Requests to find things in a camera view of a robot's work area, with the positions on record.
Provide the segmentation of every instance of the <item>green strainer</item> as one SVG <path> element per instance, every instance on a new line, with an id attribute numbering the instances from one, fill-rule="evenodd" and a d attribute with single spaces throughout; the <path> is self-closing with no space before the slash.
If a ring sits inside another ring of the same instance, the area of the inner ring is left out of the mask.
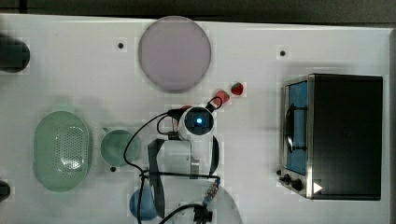
<path id="1" fill-rule="evenodd" d="M 73 189 L 90 169 L 91 152 L 85 123 L 70 112 L 53 112 L 35 129 L 35 178 L 52 191 Z"/>

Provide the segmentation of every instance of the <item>white tabletop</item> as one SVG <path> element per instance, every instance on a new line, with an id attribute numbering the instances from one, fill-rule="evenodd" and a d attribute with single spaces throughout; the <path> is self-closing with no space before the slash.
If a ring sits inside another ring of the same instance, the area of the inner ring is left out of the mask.
<path id="1" fill-rule="evenodd" d="M 200 104 L 233 81 L 247 91 L 219 112 L 218 175 L 244 223 L 389 223 L 389 29 L 198 22 L 212 62 L 195 88 L 170 94 L 144 76 L 136 57 L 152 22 L 0 15 L 0 32 L 21 37 L 31 50 L 23 72 L 0 73 L 0 178 L 13 190 L 0 203 L 0 223 L 137 223 L 128 203 L 138 173 L 132 167 L 109 172 L 100 156 L 101 128 L 138 126 L 172 107 Z M 280 87 L 313 72 L 384 77 L 381 201 L 307 201 L 277 182 Z M 60 194 L 35 179 L 33 138 L 38 122 L 64 101 L 92 131 L 93 161 L 86 179 Z M 141 134 L 143 144 L 155 137 L 154 125 Z"/>

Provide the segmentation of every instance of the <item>black appliance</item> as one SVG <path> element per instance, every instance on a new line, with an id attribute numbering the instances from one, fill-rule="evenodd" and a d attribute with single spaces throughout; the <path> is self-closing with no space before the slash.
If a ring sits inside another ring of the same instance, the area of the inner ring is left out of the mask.
<path id="1" fill-rule="evenodd" d="M 314 200 L 380 200 L 382 77 L 311 74 L 283 92 L 282 185 Z"/>

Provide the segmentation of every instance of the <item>round plate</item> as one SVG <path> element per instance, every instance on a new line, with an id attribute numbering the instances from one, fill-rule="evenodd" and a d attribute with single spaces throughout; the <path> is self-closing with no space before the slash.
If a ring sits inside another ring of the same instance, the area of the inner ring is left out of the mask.
<path id="1" fill-rule="evenodd" d="M 211 48 L 204 30 L 184 17 L 152 23 L 139 44 L 139 62 L 146 76 L 164 91 L 186 91 L 210 65 Z"/>

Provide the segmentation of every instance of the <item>cable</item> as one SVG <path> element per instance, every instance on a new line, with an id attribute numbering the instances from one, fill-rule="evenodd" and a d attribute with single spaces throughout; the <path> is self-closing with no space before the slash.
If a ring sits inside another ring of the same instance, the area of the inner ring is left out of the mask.
<path id="1" fill-rule="evenodd" d="M 216 109 L 215 110 L 218 110 L 218 109 L 220 109 L 221 108 L 221 106 L 222 106 L 222 99 L 219 97 L 219 96 L 215 96 L 215 97 L 213 97 L 212 99 L 210 99 L 210 101 L 209 102 L 207 102 L 208 104 L 210 104 L 210 102 L 212 102 L 212 101 L 214 101 L 214 100 L 216 100 L 216 99 L 219 99 L 220 100 L 220 105 L 218 106 L 218 107 L 216 107 Z"/>
<path id="2" fill-rule="evenodd" d="M 175 123 L 173 118 L 172 118 L 172 131 L 175 133 Z"/>
<path id="3" fill-rule="evenodd" d="M 180 212 L 180 211 L 183 211 L 183 210 L 185 210 L 185 209 L 187 209 L 187 208 L 203 208 L 203 209 L 205 209 L 203 205 L 198 204 L 198 203 L 186 204 L 186 205 L 180 206 L 178 209 L 176 209 L 176 210 L 173 211 L 171 214 L 169 214 L 167 217 L 165 217 L 165 218 L 160 222 L 160 224 L 165 223 L 169 218 L 171 218 L 172 216 L 174 216 L 176 213 L 178 213 L 178 212 Z"/>
<path id="4" fill-rule="evenodd" d="M 128 150 L 128 147 L 129 147 L 129 145 L 131 145 L 131 143 L 132 143 L 132 141 L 134 140 L 134 138 L 137 136 L 137 134 L 138 134 L 140 131 L 142 131 L 142 129 L 144 129 L 144 128 L 145 128 L 148 124 L 150 124 L 153 120 L 159 118 L 160 116 L 164 116 L 164 115 L 166 115 L 166 112 L 165 112 L 165 113 L 162 113 L 162 114 L 160 114 L 160 115 L 158 115 L 158 116 L 156 116 L 156 117 L 154 117 L 153 119 L 151 119 L 151 120 L 149 120 L 148 122 L 146 122 L 142 127 L 140 127 L 139 130 L 137 130 L 137 132 L 131 137 L 131 139 L 129 140 L 128 144 L 126 145 L 126 147 L 125 147 L 125 149 L 124 149 L 123 158 L 124 158 L 125 162 L 128 163 L 129 165 L 132 165 L 134 168 L 138 169 L 138 170 L 140 171 L 141 174 L 144 173 L 144 172 L 143 172 L 143 169 L 140 168 L 139 166 L 137 166 L 137 165 L 135 165 L 135 164 L 129 162 L 129 161 L 126 159 L 126 151 Z"/>
<path id="5" fill-rule="evenodd" d="M 162 135 L 167 135 L 167 134 L 161 132 L 161 130 L 160 130 L 160 123 L 161 123 L 161 121 L 163 121 L 163 119 L 166 119 L 167 117 L 169 117 L 169 116 L 163 116 L 163 117 L 160 118 L 160 120 L 158 120 L 158 122 L 157 122 L 157 132 L 160 133 L 160 134 L 162 134 Z"/>
<path id="6" fill-rule="evenodd" d="M 140 185 L 140 190 L 139 190 L 139 200 L 137 200 L 137 222 L 141 224 L 141 216 L 140 216 L 140 204 L 142 202 L 142 194 L 143 194 L 143 187 L 145 185 L 145 178 L 147 178 L 145 175 L 142 175 L 141 181 L 142 184 Z"/>
<path id="7" fill-rule="evenodd" d="M 173 176 L 184 176 L 184 177 L 200 177 L 200 178 L 213 178 L 220 182 L 220 177 L 218 175 L 187 175 L 187 174 L 177 174 L 169 172 L 149 172 L 150 175 L 173 175 Z"/>

